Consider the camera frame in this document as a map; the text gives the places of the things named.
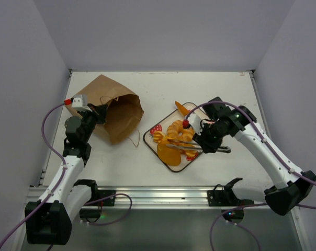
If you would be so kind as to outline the metal tongs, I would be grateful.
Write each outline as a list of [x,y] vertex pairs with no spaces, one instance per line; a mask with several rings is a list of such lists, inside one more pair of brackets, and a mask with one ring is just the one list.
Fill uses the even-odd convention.
[[[175,148],[175,149],[180,149],[180,150],[197,150],[197,151],[202,151],[204,152],[204,150],[202,149],[202,147],[195,142],[186,142],[186,141],[180,141],[180,140],[173,140],[173,139],[168,139],[167,140],[168,144],[167,147],[170,148]],[[220,146],[218,147],[215,152],[219,152],[219,153],[231,153],[231,149],[228,146]]]

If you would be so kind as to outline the round orange fake bread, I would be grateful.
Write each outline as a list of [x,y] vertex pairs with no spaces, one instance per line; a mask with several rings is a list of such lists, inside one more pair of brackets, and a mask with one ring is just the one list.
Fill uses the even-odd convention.
[[157,155],[166,165],[178,166],[181,161],[181,153],[178,149],[167,147],[167,141],[161,141],[157,144]]

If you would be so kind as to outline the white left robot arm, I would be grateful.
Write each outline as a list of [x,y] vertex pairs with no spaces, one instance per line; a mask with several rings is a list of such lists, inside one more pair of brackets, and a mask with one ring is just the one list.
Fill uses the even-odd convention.
[[79,106],[79,116],[64,124],[65,139],[61,165],[45,192],[25,207],[26,235],[30,244],[65,245],[72,222],[84,204],[98,202],[96,181],[78,180],[90,157],[88,142],[97,124],[106,122],[107,105]]

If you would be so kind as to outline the round yellow fake pastry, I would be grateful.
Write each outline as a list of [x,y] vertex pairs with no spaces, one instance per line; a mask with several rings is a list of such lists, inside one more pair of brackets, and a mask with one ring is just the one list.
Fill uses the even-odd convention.
[[195,132],[193,128],[184,129],[183,122],[181,120],[174,121],[167,128],[167,136],[173,139],[191,142],[193,140]]

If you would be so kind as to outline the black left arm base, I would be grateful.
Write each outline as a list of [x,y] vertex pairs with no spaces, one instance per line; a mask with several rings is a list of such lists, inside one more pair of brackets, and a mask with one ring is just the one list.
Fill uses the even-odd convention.
[[86,202],[92,209],[75,208],[70,212],[70,219],[73,221],[77,215],[80,220],[88,223],[96,223],[103,214],[104,208],[113,207],[115,205],[116,191],[112,189],[96,190],[92,197]]

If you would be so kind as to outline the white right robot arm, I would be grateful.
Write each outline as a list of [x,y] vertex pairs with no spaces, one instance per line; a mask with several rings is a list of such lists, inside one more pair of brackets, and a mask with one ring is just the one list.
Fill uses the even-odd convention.
[[208,121],[192,113],[188,121],[196,131],[193,139],[204,153],[215,153],[225,136],[239,141],[260,163],[273,186],[264,190],[264,201],[277,214],[286,215],[310,193],[316,175],[290,161],[267,136],[245,106],[230,109],[219,97],[203,106]]

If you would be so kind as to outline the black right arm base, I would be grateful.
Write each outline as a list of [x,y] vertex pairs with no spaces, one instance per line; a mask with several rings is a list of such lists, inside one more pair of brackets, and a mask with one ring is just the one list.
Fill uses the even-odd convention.
[[[239,199],[233,192],[233,186],[242,180],[235,178],[226,185],[217,184],[214,188],[207,191],[208,206],[210,207],[238,207],[253,205],[254,201],[250,199]],[[225,220],[233,223],[240,223],[244,219],[243,209],[234,210],[223,215]]]

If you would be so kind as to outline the long orange fake baguette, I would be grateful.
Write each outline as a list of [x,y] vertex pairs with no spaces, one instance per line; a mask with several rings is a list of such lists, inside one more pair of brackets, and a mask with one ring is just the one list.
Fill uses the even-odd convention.
[[186,107],[184,107],[182,104],[180,104],[177,101],[175,101],[175,106],[177,107],[177,110],[183,117],[186,117],[190,112],[189,109],[187,109]]

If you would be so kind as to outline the brown paper bag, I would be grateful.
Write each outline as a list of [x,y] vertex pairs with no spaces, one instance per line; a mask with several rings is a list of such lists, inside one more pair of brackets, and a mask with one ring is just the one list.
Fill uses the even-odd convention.
[[94,133],[111,144],[125,140],[139,125],[144,111],[137,94],[119,82],[100,75],[78,94],[86,95],[95,106],[108,105],[106,123],[98,124]]

